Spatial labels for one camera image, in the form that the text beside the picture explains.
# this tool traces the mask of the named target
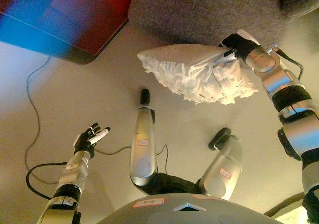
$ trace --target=cable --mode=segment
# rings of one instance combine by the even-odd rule
[[[303,72],[304,72],[304,67],[302,66],[302,64],[300,64],[299,62],[291,59],[289,56],[287,56],[281,49],[277,48],[276,50],[276,53],[278,55],[280,55],[281,57],[285,58],[287,61],[290,61],[291,63],[295,64],[296,66],[299,67],[300,69],[300,72],[299,72],[299,75],[298,75],[298,80],[301,79],[301,76],[303,75]]]
[[[278,205],[274,206],[273,208],[271,208],[270,210],[266,211],[264,213],[264,215],[272,217],[273,215],[275,215],[277,212],[279,212],[282,208],[285,208],[286,206],[290,205],[291,203],[297,202],[300,199],[304,198],[304,193],[297,193],[287,199],[284,199],[281,203],[279,203]]]
[[[167,146],[166,144],[163,146],[163,148],[161,149],[161,151],[159,153],[157,153],[156,155],[160,155],[164,152],[165,146]]]
[[[119,149],[118,151],[115,151],[114,153],[105,153],[105,152],[100,151],[98,149],[94,149],[94,151],[97,151],[98,153],[101,153],[101,154],[104,154],[104,155],[114,155],[114,154],[117,154],[117,153],[121,152],[122,150],[124,150],[126,148],[131,148],[131,147],[130,146],[126,146],[124,148]]]
[[[165,173],[167,174],[167,161],[168,161],[168,147],[167,144],[165,144],[166,150],[167,150],[167,156],[166,156],[166,162],[165,162]]]
[[[62,163],[44,163],[44,164],[40,164],[40,165],[36,165],[34,166],[33,168],[31,168],[28,172],[28,174],[26,175],[26,184],[28,185],[28,187],[31,189],[31,191],[33,191],[35,194],[38,194],[39,196],[43,197],[43,198],[46,198],[46,199],[51,199],[51,197],[48,197],[47,195],[44,195],[43,193],[40,193],[38,192],[36,189],[34,189],[32,187],[32,185],[30,184],[30,181],[29,181],[29,177],[30,177],[30,174],[32,174],[32,171],[35,169],[35,168],[38,168],[38,167],[42,167],[42,166],[55,166],[55,165],[66,165],[67,162],[62,162]]]
[[[101,154],[104,154],[104,155],[114,155],[114,154],[117,154],[117,153],[121,152],[121,151],[124,150],[124,149],[127,149],[127,148],[131,148],[131,147],[130,147],[130,146],[126,146],[126,147],[124,147],[124,148],[119,149],[118,151],[115,151],[114,153],[106,153],[106,152],[100,151],[100,150],[98,150],[98,149],[94,149],[94,150],[95,150],[96,152],[101,153]],[[169,151],[168,151],[167,144],[165,144],[164,147],[161,149],[161,151],[160,151],[159,153],[157,153],[156,155],[162,154],[165,148],[166,148],[166,150],[167,150],[167,157],[166,157],[166,162],[165,162],[165,172],[166,172],[166,174],[167,174],[167,162],[168,162],[168,155],[169,155]]]
[[[35,137],[33,143],[28,147],[28,149],[26,150],[25,155],[24,155],[24,164],[25,164],[25,166],[26,166],[26,168],[27,168],[28,171],[30,171],[30,167],[29,167],[29,165],[28,165],[28,163],[27,163],[28,153],[29,153],[30,149],[34,146],[34,144],[36,143],[36,141],[38,140],[39,135],[40,135],[40,131],[41,131],[40,116],[39,116],[38,110],[37,110],[36,106],[34,105],[33,100],[32,100],[32,98],[31,98],[31,95],[30,95],[30,87],[29,87],[29,85],[30,85],[30,77],[31,77],[35,72],[37,72],[38,70],[40,70],[40,69],[42,69],[43,67],[45,67],[45,66],[49,63],[50,59],[51,59],[51,56],[48,57],[47,61],[46,61],[41,67],[39,67],[39,68],[37,68],[36,70],[34,70],[33,72],[31,72],[31,73],[29,74],[27,80],[26,80],[26,92],[27,92],[29,101],[30,101],[30,103],[32,104],[33,109],[34,109],[34,111],[35,111],[36,118],[37,118],[37,124],[38,124],[38,131],[37,131],[36,137]],[[36,178],[38,181],[40,181],[41,183],[45,183],[45,184],[57,184],[57,183],[58,183],[58,182],[46,182],[46,181],[44,181],[43,179],[41,179],[41,178],[37,177],[36,175],[34,175],[33,173],[31,173],[31,175],[32,175],[34,178]]]

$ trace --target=black cable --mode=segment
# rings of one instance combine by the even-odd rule
[[[121,152],[121,151],[124,150],[124,149],[127,149],[127,148],[131,148],[131,147],[130,147],[130,146],[127,146],[127,147],[121,148],[121,149],[119,149],[118,151],[115,151],[114,153],[105,153],[105,152],[100,151],[100,150],[98,150],[98,149],[94,149],[94,151],[96,151],[96,152],[98,152],[98,153],[101,153],[101,154],[104,154],[104,155],[114,155],[114,154],[117,154],[117,153]]]
[[[287,199],[284,199],[281,203],[274,206],[270,210],[266,211],[264,213],[264,215],[272,217],[274,214],[279,212],[282,208],[285,208],[286,206],[290,205],[291,203],[294,203],[294,202],[301,200],[302,198],[304,198],[304,196],[305,196],[304,193],[301,192],[301,193],[297,193],[297,194],[295,194]]]
[[[44,163],[44,164],[36,165],[36,166],[34,166],[33,168],[31,168],[31,169],[29,170],[28,174],[26,175],[26,184],[27,184],[28,187],[31,189],[31,191],[33,191],[35,194],[38,194],[39,196],[50,200],[51,197],[48,197],[47,195],[44,195],[44,194],[38,192],[36,189],[34,189],[34,188],[32,187],[32,185],[30,184],[30,181],[29,181],[30,174],[32,174],[32,171],[33,171],[35,168],[38,168],[38,167],[42,167],[42,166],[55,166],[55,165],[66,165],[66,164],[67,164],[67,162],[62,162],[62,163]]]
[[[166,162],[165,162],[165,173],[167,174],[167,161],[168,161],[168,147],[167,144],[165,144],[166,150],[167,150],[167,156],[166,156]]]
[[[304,67],[302,66],[302,64],[300,64],[299,62],[291,59],[289,56],[287,56],[281,49],[278,49],[276,50],[276,53],[278,55],[280,55],[281,57],[285,58],[287,61],[290,61],[291,63],[295,64],[296,66],[299,67],[300,69],[300,72],[299,72],[299,75],[298,75],[298,80],[301,79],[301,76],[303,75],[303,72],[304,72]]]
[[[100,151],[98,149],[95,149],[95,151],[98,152],[98,153],[104,154],[104,155],[114,155],[114,154],[117,154],[117,153],[121,152],[124,149],[127,149],[127,148],[131,148],[131,147],[130,146],[126,146],[124,148],[119,149],[118,151],[115,151],[114,153],[106,153],[106,152]],[[165,144],[164,147],[162,148],[162,150],[159,153],[157,153],[156,155],[162,154],[165,148],[167,150],[167,157],[166,157],[166,162],[165,162],[165,172],[167,174],[167,161],[168,161],[168,154],[169,154],[167,144]]]
[[[36,143],[36,141],[38,140],[39,135],[40,135],[40,131],[41,131],[41,123],[40,123],[39,112],[38,112],[36,106],[34,105],[33,100],[32,100],[32,98],[31,98],[31,95],[30,95],[30,87],[29,87],[29,85],[30,85],[30,77],[31,77],[35,72],[37,72],[38,70],[40,70],[40,69],[42,69],[43,67],[45,67],[45,66],[49,63],[50,59],[51,59],[51,56],[48,57],[47,61],[46,61],[41,67],[39,67],[39,68],[37,68],[36,70],[34,70],[33,72],[31,72],[31,73],[29,74],[27,80],[26,80],[26,92],[27,92],[29,101],[30,101],[30,103],[32,104],[32,107],[33,107],[33,109],[34,109],[34,111],[35,111],[36,118],[37,118],[37,124],[38,124],[38,131],[37,131],[36,137],[34,138],[33,143],[28,147],[28,149],[26,150],[25,155],[24,155],[24,164],[25,164],[26,169],[27,169],[28,171],[30,171],[30,167],[29,167],[29,165],[28,165],[28,163],[27,163],[28,153],[29,153],[30,149],[34,146],[34,144]],[[38,181],[40,181],[40,182],[42,182],[42,183],[45,183],[45,184],[56,184],[56,183],[57,183],[57,182],[46,182],[46,181],[44,181],[43,179],[41,179],[41,178],[37,177],[36,175],[34,175],[33,173],[31,173],[31,175],[32,175],[34,178],[36,178]]]
[[[166,146],[166,144],[163,146],[163,148],[161,149],[161,151],[160,151],[159,153],[157,153],[156,155],[162,154],[162,153],[164,152],[165,146]]]

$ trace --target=red label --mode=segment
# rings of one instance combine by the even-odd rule
[[[228,172],[226,169],[223,169],[223,168],[219,169],[219,174],[224,176],[225,178],[228,178],[228,179],[231,178],[231,173]]]

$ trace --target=black joint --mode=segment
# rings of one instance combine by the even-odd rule
[[[303,199],[303,207],[307,210],[308,222],[314,224],[319,224],[319,200],[314,194],[317,189],[319,189],[319,185],[311,188]]]
[[[72,224],[80,224],[80,219],[81,219],[81,213],[79,212],[74,213]]]
[[[231,34],[222,41],[222,44],[226,47],[236,49],[235,56],[242,58],[244,61],[253,50],[262,49],[262,46],[238,34]]]
[[[278,130],[277,135],[281,145],[284,147],[286,154],[295,160],[301,161],[299,155],[294,151],[294,149],[290,145],[282,128]]]
[[[152,123],[155,124],[155,111],[151,110]]]
[[[229,139],[231,130],[229,128],[222,128],[208,144],[210,150],[221,150],[224,143]]]
[[[285,87],[277,91],[271,97],[271,100],[278,112],[293,103],[308,99],[311,99],[311,96],[302,86]]]
[[[65,184],[59,187],[55,194],[55,197],[71,197],[74,198],[77,202],[79,201],[81,195],[80,188],[78,186],[75,186],[74,184]]]
[[[157,173],[145,186],[135,186],[149,195],[164,193],[200,193],[193,182],[165,173]]]
[[[319,148],[308,150],[301,155],[301,160],[303,161],[303,170],[309,164],[319,161]]]
[[[148,89],[141,90],[140,104],[148,105],[150,103],[150,92]]]

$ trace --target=white pillow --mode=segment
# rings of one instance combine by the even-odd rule
[[[253,84],[240,73],[239,60],[224,58],[229,48],[178,44],[140,52],[147,73],[185,100],[235,103],[235,97],[251,96]]]

